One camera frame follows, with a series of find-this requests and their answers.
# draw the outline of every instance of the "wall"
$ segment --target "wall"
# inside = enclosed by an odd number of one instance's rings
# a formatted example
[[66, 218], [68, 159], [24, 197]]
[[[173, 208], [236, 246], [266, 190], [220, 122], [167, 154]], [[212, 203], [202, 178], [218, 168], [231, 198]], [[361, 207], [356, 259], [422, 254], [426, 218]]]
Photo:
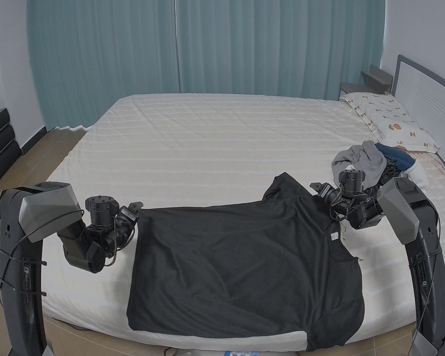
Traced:
[[0, 108], [5, 107], [18, 145], [44, 127], [29, 62], [26, 0], [0, 0]]
[[445, 78], [445, 0], [386, 0], [380, 67], [394, 75], [399, 54]]

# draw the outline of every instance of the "black t-shirt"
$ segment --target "black t-shirt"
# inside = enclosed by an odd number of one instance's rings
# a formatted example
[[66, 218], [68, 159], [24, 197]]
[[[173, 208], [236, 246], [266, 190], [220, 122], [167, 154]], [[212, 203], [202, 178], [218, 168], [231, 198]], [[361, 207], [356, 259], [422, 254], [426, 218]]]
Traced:
[[283, 173], [259, 202], [140, 210], [129, 326], [208, 338], [306, 331], [343, 345], [364, 318], [358, 260], [329, 207]]

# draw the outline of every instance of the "white headboard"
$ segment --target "white headboard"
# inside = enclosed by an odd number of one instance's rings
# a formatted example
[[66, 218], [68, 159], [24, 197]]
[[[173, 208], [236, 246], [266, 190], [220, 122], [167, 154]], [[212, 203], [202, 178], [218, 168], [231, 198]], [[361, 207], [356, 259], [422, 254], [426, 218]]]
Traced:
[[440, 146], [437, 154], [445, 164], [445, 79], [399, 56], [392, 95]]

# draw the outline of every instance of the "bedsheet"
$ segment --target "bedsheet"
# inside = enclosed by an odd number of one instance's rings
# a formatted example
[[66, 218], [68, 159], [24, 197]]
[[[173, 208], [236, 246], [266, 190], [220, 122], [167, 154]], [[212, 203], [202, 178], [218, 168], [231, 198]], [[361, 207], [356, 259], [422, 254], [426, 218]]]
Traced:
[[[147, 208], [208, 206], [260, 200], [275, 175], [286, 171], [305, 187], [332, 182], [331, 161], [365, 139], [375, 140], [344, 102], [229, 94], [133, 95], [117, 101], [84, 135], [48, 180], [72, 184], [77, 199], [111, 195], [121, 205]], [[445, 258], [445, 170], [435, 155], [412, 153], [427, 171], [427, 196], [442, 223]], [[89, 214], [84, 218], [89, 224]], [[404, 247], [384, 218], [343, 243], [360, 257], [365, 316], [350, 341], [415, 321]], [[62, 243], [44, 240], [43, 311], [109, 335], [178, 348], [298, 351], [303, 331], [273, 336], [208, 339], [132, 331], [126, 317], [136, 236], [116, 263], [98, 274], [69, 265]]]

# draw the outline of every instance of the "pillow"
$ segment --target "pillow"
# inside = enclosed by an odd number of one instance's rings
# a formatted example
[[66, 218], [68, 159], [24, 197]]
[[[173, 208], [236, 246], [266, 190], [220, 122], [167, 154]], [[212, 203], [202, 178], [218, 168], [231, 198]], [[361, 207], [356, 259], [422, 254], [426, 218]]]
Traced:
[[408, 151], [436, 153], [439, 146], [390, 93], [351, 92], [341, 97], [367, 124], [381, 144]]

